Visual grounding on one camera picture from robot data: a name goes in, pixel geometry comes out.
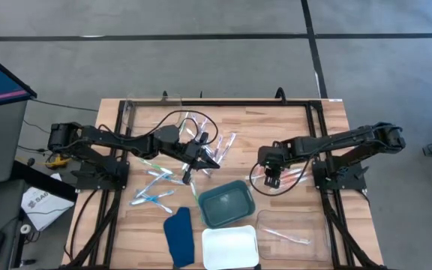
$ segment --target wooden tabletop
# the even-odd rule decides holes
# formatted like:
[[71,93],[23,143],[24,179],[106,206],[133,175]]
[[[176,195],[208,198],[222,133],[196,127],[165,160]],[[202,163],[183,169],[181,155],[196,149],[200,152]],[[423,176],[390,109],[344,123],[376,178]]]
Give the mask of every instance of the wooden tabletop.
[[[119,99],[103,99],[97,116],[96,126],[105,124],[113,128],[116,123],[116,114],[119,106]],[[325,123],[328,133],[334,134],[349,130],[343,102],[340,100],[322,100]],[[136,118],[133,124],[133,135],[143,134],[153,128],[167,113],[175,107],[138,107]],[[274,140],[285,140],[290,137],[307,136],[308,122],[306,112],[302,107],[297,106],[195,106],[184,109],[198,110],[210,116],[219,128],[219,134],[223,135],[222,146],[230,138],[232,133],[236,138],[226,157],[221,163],[221,168],[215,170],[211,178],[202,172],[193,173],[193,181],[196,183],[198,194],[203,191],[215,188],[228,182],[245,179],[251,167],[257,161],[257,150],[260,146],[270,146]],[[169,118],[165,124],[177,121],[179,115]],[[316,129],[319,129],[315,118]],[[191,122],[187,121],[187,128],[195,131]],[[209,138],[215,134],[215,129],[207,124]],[[181,141],[189,139],[185,132],[181,135]],[[108,148],[95,146],[95,149],[104,154],[109,154]],[[346,150],[333,151],[334,155],[341,155]],[[167,246],[167,240],[163,231],[163,222],[170,216],[155,204],[147,202],[138,206],[130,206],[129,202],[133,198],[135,190],[144,188],[154,177],[147,175],[146,170],[151,167],[142,164],[136,157],[129,154],[130,177],[127,188],[122,193],[121,205],[118,213],[118,225],[116,228],[115,242],[112,251],[111,269],[171,269],[173,260]],[[169,157],[159,155],[154,160],[154,164],[172,170],[181,175],[182,163]],[[302,167],[304,164],[296,164],[292,168]],[[263,196],[256,191],[252,192],[256,203],[256,211],[250,217],[246,217],[231,227],[252,225],[257,227],[257,216],[262,210],[275,212],[311,212],[316,216],[323,215],[323,208],[319,191],[314,188],[311,175],[311,168],[307,169],[307,181],[298,184],[290,192],[282,196]],[[153,186],[148,194],[158,195],[163,192],[174,190],[172,196],[161,198],[160,201],[165,206],[171,208],[174,213],[180,206],[190,208],[191,223],[193,226],[193,237],[195,245],[195,263],[187,266],[187,269],[203,269],[203,255],[201,234],[206,225],[201,221],[200,210],[188,186],[180,186],[167,181],[158,182]],[[84,191],[79,194],[76,202],[73,223],[71,224],[70,234],[73,231],[76,216],[80,213],[83,203],[86,201],[91,191]],[[368,203],[361,194],[352,190],[342,190],[343,206],[346,214],[346,221],[349,231],[359,243],[366,254],[376,263],[383,264],[380,248],[377,242],[376,233],[371,217]],[[81,221],[76,231],[75,252],[83,248],[95,229],[95,222],[100,205],[101,192],[98,191],[89,202],[86,210],[82,214]],[[341,237],[337,234],[337,244],[340,251],[341,262],[345,263]],[[97,258],[98,263],[102,263],[106,233],[100,241],[100,250]],[[64,255],[62,263],[68,263],[69,259]],[[332,269],[330,258],[326,261],[308,260],[287,260],[287,259],[263,259],[259,261],[263,269]]]

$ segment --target black floor stripe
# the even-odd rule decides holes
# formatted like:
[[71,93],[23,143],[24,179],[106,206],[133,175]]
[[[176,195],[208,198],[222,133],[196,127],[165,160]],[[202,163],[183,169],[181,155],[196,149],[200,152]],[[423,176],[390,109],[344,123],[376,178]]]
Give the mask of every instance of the black floor stripe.
[[313,59],[314,71],[317,74],[317,82],[319,87],[319,97],[328,98],[328,92],[326,91],[326,84],[324,82],[323,68],[321,67],[320,54],[318,53],[318,46],[316,44],[316,38],[313,29],[313,21],[311,21],[311,14],[309,12],[308,0],[301,0],[301,6],[303,7],[304,21],[307,29],[307,39],[309,40],[309,48],[311,50],[311,58]]
[[284,40],[308,38],[307,34],[239,33],[239,34],[135,34],[101,36],[6,36],[0,41],[214,41],[214,40]]
[[432,38],[432,33],[405,33],[405,34],[316,34],[316,39],[408,39]]
[[317,57],[318,39],[425,39],[432,38],[432,33],[406,34],[314,34],[308,28],[308,34],[290,33],[249,33],[249,34],[132,34],[101,36],[0,36],[0,41],[218,41],[218,40],[286,40],[309,39],[312,54]]

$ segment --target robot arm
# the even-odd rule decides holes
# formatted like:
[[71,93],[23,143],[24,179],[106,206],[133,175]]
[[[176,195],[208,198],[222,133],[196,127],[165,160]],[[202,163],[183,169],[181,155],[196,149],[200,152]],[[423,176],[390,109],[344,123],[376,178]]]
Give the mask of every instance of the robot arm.
[[272,146],[262,146],[258,151],[258,164],[265,167],[265,185],[279,188],[281,171],[292,164],[309,161],[315,155],[356,146],[346,154],[328,164],[328,174],[336,173],[342,167],[351,167],[377,153],[394,154],[401,151],[406,143],[401,137],[401,128],[389,123],[366,125],[347,132],[314,138],[298,136]]
[[94,164],[105,173],[115,177],[122,174],[125,164],[117,161],[114,157],[103,156],[91,146],[106,146],[129,151],[131,154],[146,160],[155,158],[161,153],[189,164],[189,169],[183,177],[183,182],[188,185],[192,169],[220,168],[203,148],[207,139],[208,134],[205,132],[198,140],[179,142],[179,129],[175,125],[163,126],[154,132],[132,137],[73,122],[51,126],[48,149],[54,153],[68,155]]

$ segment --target floor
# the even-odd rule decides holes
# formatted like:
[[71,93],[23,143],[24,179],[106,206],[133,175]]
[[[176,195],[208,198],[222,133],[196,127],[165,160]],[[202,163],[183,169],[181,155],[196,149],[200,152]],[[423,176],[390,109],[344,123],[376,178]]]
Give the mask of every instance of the floor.
[[[318,34],[432,33],[431,0],[307,0]],[[306,33],[299,0],[0,0],[0,36]],[[42,101],[98,108],[101,98],[342,98],[353,128],[404,128],[407,147],[364,162],[385,264],[432,269],[432,38],[316,39],[325,89],[307,39],[0,41],[0,62]],[[31,102],[26,120],[93,124],[96,115]],[[44,147],[24,126],[19,143]],[[18,152],[21,157],[31,157]],[[29,269],[55,268],[71,213],[25,248]]]

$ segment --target blue cloth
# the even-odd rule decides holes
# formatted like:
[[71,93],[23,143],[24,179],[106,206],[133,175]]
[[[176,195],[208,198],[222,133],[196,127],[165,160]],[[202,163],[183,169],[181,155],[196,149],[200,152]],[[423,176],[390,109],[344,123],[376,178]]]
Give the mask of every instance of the blue cloth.
[[191,216],[188,207],[164,221],[164,234],[168,241],[172,261],[178,268],[194,263],[194,239]]

